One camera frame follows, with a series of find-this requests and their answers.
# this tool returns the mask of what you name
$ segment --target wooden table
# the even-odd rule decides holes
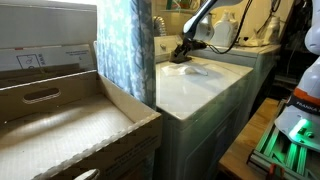
[[[279,101],[267,98],[219,161],[219,169],[235,178],[256,180],[265,175],[246,161],[277,112]]]

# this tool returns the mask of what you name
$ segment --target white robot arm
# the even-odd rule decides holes
[[[312,5],[305,45],[320,55],[320,1],[313,0]],[[292,142],[320,152],[320,57],[304,72],[275,125]]]
[[[192,50],[204,49],[213,36],[213,28],[206,23],[211,21],[211,10],[220,6],[230,6],[240,3],[242,0],[207,0],[198,11],[184,25],[184,39],[182,45],[178,45],[172,53],[170,62],[181,63],[188,61],[186,53]]]

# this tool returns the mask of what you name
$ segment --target white washing machine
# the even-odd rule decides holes
[[[207,178],[235,137],[235,124],[252,68],[193,57],[183,63],[204,74],[167,76],[174,65],[166,52],[178,37],[156,37],[157,108],[163,115],[161,147],[155,156],[154,179]]]
[[[227,48],[218,48],[220,52]],[[253,68],[251,80],[248,86],[246,99],[242,104],[237,134],[247,124],[250,117],[259,108],[264,98],[271,89],[275,76],[276,61],[279,59],[280,45],[269,45],[263,47],[241,47],[235,46],[226,54],[216,54],[210,48],[190,52],[191,55],[212,59],[219,62],[242,65]]]

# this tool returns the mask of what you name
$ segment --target green light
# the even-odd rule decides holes
[[[291,138],[294,138],[299,130],[307,123],[308,121],[306,119],[301,119],[298,124],[294,126],[294,128],[290,131],[289,136]]]

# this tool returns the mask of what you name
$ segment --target patterned curtain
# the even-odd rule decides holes
[[[98,0],[98,71],[155,109],[151,0]]]

